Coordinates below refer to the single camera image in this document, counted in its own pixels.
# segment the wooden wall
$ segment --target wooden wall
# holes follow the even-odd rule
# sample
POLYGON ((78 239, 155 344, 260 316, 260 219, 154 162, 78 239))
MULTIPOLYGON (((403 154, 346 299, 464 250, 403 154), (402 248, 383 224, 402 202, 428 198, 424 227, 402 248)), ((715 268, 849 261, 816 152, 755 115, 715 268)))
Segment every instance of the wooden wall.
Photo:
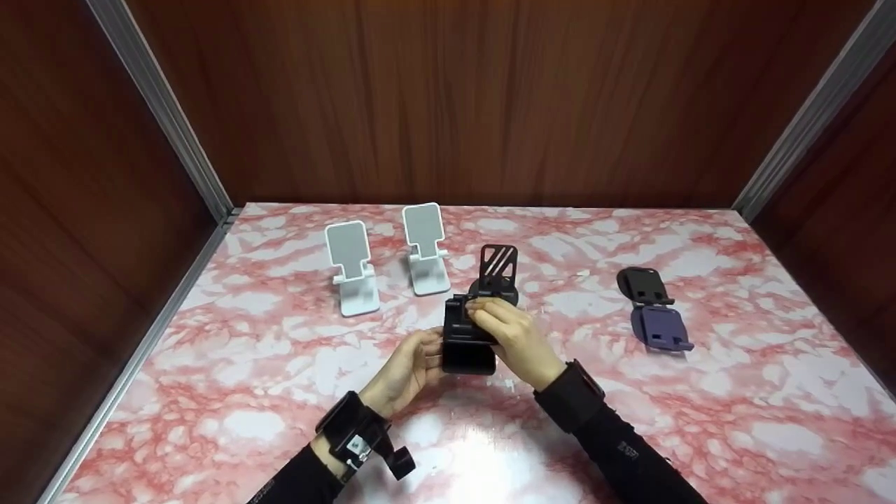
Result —
POLYGON ((236 204, 730 206, 872 0, 127 0, 236 204))
POLYGON ((896 391, 896 47, 754 227, 896 391))
POLYGON ((213 223, 84 2, 0 6, 0 502, 33 502, 213 223))

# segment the pink marble surface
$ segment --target pink marble surface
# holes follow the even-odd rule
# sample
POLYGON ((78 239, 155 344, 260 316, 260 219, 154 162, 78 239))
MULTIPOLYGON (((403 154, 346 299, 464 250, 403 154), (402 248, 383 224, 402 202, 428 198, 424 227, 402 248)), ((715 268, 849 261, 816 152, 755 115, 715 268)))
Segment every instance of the pink marble surface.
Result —
MULTIPOLYGON (((562 356, 710 502, 896 502, 896 405, 731 211, 445 207, 452 285, 487 242, 516 244, 521 306, 562 356), (659 269, 696 349, 647 353, 615 275, 659 269)), ((243 503, 362 387, 402 335, 439 326, 413 295, 401 209, 250 204, 178 311, 65 503, 243 503), (363 220, 382 307, 343 318, 323 228, 363 220)), ((448 377, 395 423, 418 469, 368 463, 343 502, 613 502, 498 365, 448 377)))

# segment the right hand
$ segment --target right hand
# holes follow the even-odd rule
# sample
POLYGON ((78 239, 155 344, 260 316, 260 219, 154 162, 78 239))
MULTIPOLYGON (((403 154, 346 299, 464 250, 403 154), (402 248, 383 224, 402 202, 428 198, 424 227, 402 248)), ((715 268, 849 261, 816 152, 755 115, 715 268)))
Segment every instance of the right hand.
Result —
POLYGON ((500 298, 475 298, 467 312, 500 343, 495 353, 516 376, 541 392, 566 369, 532 315, 500 298))

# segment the metal corner trim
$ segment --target metal corner trim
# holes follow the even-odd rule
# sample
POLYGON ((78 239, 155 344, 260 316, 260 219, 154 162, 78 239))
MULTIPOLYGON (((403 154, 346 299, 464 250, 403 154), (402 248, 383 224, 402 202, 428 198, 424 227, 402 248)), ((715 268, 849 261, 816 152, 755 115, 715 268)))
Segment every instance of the metal corner trim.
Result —
POLYGON ((877 0, 731 208, 751 222, 896 40, 896 0, 877 0))
POLYGON ((233 210, 233 203, 127 3, 125 0, 84 1, 146 100, 215 222, 223 222, 233 210))
POLYGON ((190 265, 190 269, 187 270, 186 274, 171 294, 171 297, 168 298, 168 302, 165 303, 165 306, 162 308, 159 315, 152 322, 146 335, 143 337, 142 341, 140 341, 140 345, 137 346, 137 350, 134 351, 134 355, 131 356, 131 359, 125 365, 121 375, 118 376, 118 379, 109 390, 106 398, 93 414, 93 418, 90 419, 87 427, 84 428, 81 436, 72 446, 65 461, 63 461, 56 470, 56 475, 53 476, 53 479, 50 480, 49 485, 44 490, 43 494, 41 494, 40 499, 38 499, 38 504, 51 504, 62 495, 65 487, 72 480, 72 477, 81 465, 81 462, 83 462, 84 458, 90 452, 90 448, 93 447, 93 443, 97 440, 99 434, 106 426, 106 423, 112 416, 112 412, 115 411, 116 406, 118 406, 118 403, 120 403, 125 396, 128 387, 131 386, 134 378, 136 378, 137 374, 140 372, 143 363, 150 357, 152 350, 165 334, 165 329, 177 313, 180 305, 186 299, 187 294, 196 284, 202 270, 205 269, 205 266, 209 263, 212 256, 214 256, 218 247, 223 243, 226 234, 227 231, 225 227, 218 226, 215 228, 208 241, 205 242, 205 246, 202 247, 202 250, 193 261, 193 264, 190 265))

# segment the folding phone stand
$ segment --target folding phone stand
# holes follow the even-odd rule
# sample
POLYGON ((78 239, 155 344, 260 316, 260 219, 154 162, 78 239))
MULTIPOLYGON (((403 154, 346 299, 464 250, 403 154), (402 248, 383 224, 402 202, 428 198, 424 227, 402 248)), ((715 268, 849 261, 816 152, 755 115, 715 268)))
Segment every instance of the folding phone stand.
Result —
POLYGON ((520 292, 516 290, 516 263, 519 251, 513 245, 484 245, 479 251, 479 278, 471 284, 474 298, 503 298, 516 306, 520 292))
POLYGON ((442 211, 436 203, 413 204, 401 210, 404 236, 410 245, 408 266, 414 293, 426 296, 451 289, 445 270, 446 250, 439 249, 445 238, 442 211))
POLYGON ((656 350, 689 352, 694 344, 687 340, 681 314, 672 308, 642 306, 632 310, 632 329, 642 343, 656 350))
POLYGON ((616 274, 616 284, 626 298, 642 305, 671 305, 659 272, 652 268, 627 267, 616 274))
POLYGON ((330 251, 330 264, 341 270, 333 277, 333 284, 339 285, 342 316, 353 317, 377 311, 380 308, 380 293, 376 289, 374 267, 367 262, 370 260, 370 245, 364 223, 331 224, 324 234, 330 251))
POLYGON ((520 299, 516 290, 516 247, 485 245, 481 251, 479 278, 468 294, 454 294, 445 302, 442 343, 442 370, 451 374, 495 374, 495 338, 477 326, 467 314, 467 301, 480 296, 500 297, 514 306, 520 299))
POLYGON ((681 314, 668 307, 675 300, 669 298, 657 270, 628 267, 616 275, 616 283, 623 295, 634 304, 632 330, 642 343, 667 352, 694 349, 694 344, 687 339, 681 314))

